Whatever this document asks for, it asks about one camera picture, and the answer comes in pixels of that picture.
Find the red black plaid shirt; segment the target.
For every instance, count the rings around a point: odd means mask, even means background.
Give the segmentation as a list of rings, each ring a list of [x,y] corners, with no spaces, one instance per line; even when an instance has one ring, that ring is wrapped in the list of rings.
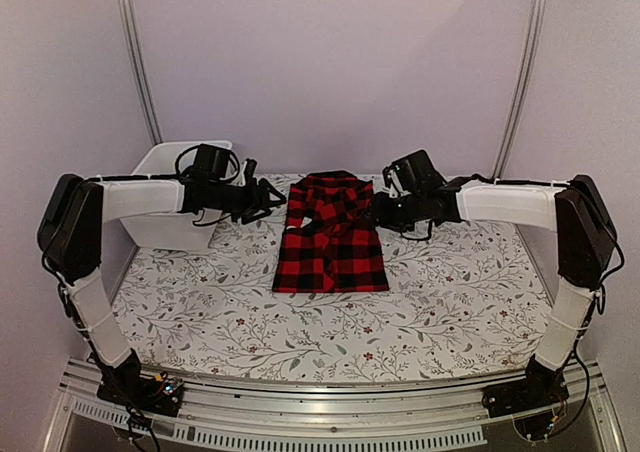
[[[386,292],[382,245],[370,218],[374,185],[346,171],[290,186],[275,293]]]

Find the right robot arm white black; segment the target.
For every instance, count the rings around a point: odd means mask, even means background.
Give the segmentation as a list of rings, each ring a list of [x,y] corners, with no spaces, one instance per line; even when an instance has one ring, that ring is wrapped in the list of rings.
[[[408,341],[384,365],[424,378],[556,370],[605,307],[617,233],[594,182],[388,184],[373,202],[392,289],[390,316]]]

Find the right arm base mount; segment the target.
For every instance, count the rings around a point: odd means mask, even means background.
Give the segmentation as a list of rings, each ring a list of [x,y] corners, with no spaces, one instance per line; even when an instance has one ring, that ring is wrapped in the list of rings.
[[[481,404],[495,418],[547,407],[568,398],[563,369],[551,370],[532,359],[523,378],[483,388]]]

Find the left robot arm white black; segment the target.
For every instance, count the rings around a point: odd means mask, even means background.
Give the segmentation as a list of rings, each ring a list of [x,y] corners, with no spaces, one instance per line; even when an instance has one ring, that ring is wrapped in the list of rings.
[[[70,316],[98,363],[117,369],[137,359],[122,333],[102,280],[102,231],[106,223],[154,214],[220,211],[248,224],[284,205],[285,196],[266,179],[242,186],[200,183],[170,175],[82,178],[62,175],[37,231],[41,266],[58,282]]]

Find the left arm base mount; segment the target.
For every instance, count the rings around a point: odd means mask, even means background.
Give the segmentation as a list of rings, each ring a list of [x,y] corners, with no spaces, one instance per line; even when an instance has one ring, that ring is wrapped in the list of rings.
[[[103,401],[136,412],[177,417],[184,396],[184,383],[161,372],[153,377],[144,376],[135,368],[107,369],[103,373],[97,397]]]

